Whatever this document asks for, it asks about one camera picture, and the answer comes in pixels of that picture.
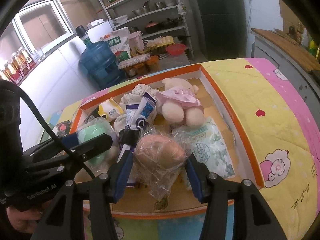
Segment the person's left hand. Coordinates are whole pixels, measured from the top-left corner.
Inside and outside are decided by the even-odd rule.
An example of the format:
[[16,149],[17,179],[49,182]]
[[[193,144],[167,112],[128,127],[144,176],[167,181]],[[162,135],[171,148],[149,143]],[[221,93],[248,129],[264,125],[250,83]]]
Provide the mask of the person's left hand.
[[6,212],[11,226],[21,233],[34,233],[37,227],[37,221],[42,218],[50,203],[51,200],[32,207],[27,211],[18,211],[13,206],[8,207]]

